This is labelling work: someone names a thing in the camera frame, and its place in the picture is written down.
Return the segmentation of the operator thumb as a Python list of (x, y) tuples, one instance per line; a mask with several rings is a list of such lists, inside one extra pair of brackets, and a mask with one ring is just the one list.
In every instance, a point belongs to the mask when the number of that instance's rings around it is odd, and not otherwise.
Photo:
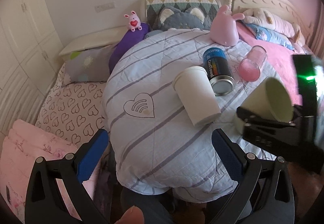
[(130, 207), (115, 224), (144, 224), (142, 210), (136, 206)]

